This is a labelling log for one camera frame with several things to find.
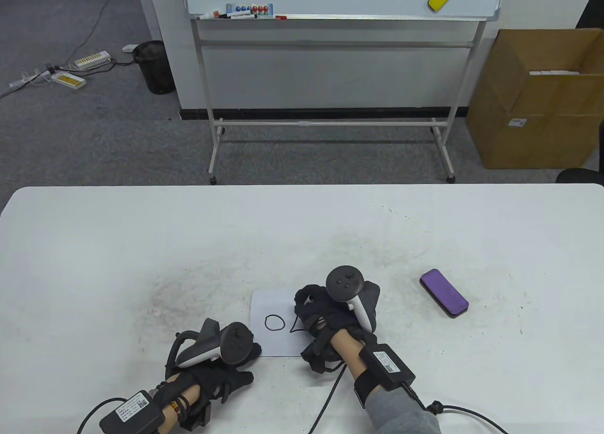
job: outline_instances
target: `box label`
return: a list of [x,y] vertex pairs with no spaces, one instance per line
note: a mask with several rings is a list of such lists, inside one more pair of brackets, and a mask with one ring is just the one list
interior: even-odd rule
[[139,392],[119,406],[119,408],[115,410],[115,413],[117,413],[119,419],[125,423],[148,405],[149,402],[147,401],[147,398]]
[[374,352],[373,355],[376,356],[376,359],[379,360],[379,362],[382,364],[382,366],[384,367],[384,369],[386,371],[401,372],[401,370],[399,370],[399,367],[397,367],[397,365],[394,363],[394,361],[392,361],[390,356],[388,356],[388,354],[386,354],[386,352],[378,351],[378,352]]
[[526,118],[514,118],[510,121],[510,123],[508,124],[509,127],[524,127],[524,125],[527,123],[527,119]]

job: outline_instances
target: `tabletop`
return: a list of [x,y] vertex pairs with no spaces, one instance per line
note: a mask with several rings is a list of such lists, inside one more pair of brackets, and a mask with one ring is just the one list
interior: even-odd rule
[[[0,215],[0,431],[75,432],[98,402],[158,384],[175,332],[247,323],[253,291],[351,264],[380,285],[378,339],[425,404],[514,434],[601,433],[603,237],[592,185],[24,188]],[[432,268],[467,313],[449,319],[422,289]],[[298,358],[252,371],[204,432],[308,432],[335,379]],[[352,385],[317,434],[372,432]]]

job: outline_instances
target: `gray carpet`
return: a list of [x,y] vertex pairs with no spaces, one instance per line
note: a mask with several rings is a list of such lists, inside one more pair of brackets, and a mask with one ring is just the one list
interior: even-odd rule
[[[0,0],[0,83],[62,64],[89,33],[104,0]],[[139,0],[111,0],[76,58],[150,38]],[[91,76],[78,92],[26,87],[0,100],[0,209],[23,186],[207,184],[207,124],[180,121],[175,93],[148,92],[136,66]],[[220,184],[442,183],[427,129],[229,129],[225,138],[388,139],[400,143],[225,143]],[[449,141],[459,183],[553,182],[556,170],[485,170],[462,120]],[[597,165],[596,156],[588,163]]]

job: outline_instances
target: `forearm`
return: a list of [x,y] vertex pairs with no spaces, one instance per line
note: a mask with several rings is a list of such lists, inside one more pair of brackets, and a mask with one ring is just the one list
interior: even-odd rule
[[[334,335],[332,346],[346,362],[354,380],[367,369],[359,357],[362,343],[346,330]],[[402,388],[386,392],[382,386],[375,387],[367,397],[365,409],[379,434],[440,434],[436,417],[421,410]]]
[[[359,357],[363,344],[351,337],[345,329],[340,330],[334,335],[332,346],[345,361],[354,380],[367,369],[365,362]],[[377,386],[370,394],[380,390],[383,390],[382,386]]]
[[[177,378],[177,376],[178,375],[175,374],[174,376],[169,378],[167,380],[167,382],[172,382],[173,380],[175,380]],[[200,391],[201,391],[201,387],[199,385],[194,385],[193,387],[189,387],[187,390],[185,390],[183,392],[183,396],[185,398],[187,398],[187,401],[189,402],[190,405],[193,405],[199,399]],[[181,400],[181,404],[183,407],[185,407],[185,403],[183,400]],[[158,428],[158,432],[159,432],[159,434],[168,434],[168,432],[170,432],[170,430],[172,430],[174,425],[176,423],[178,423],[178,415],[176,414],[176,411],[170,404],[168,406],[164,407],[163,412],[164,412],[164,417],[166,417],[166,420],[164,421],[163,425],[161,425]]]

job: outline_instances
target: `gray sleeve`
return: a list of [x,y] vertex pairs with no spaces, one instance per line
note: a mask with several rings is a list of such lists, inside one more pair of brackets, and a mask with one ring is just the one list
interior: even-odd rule
[[441,434],[436,416],[421,410],[402,388],[372,393],[365,410],[377,434]]

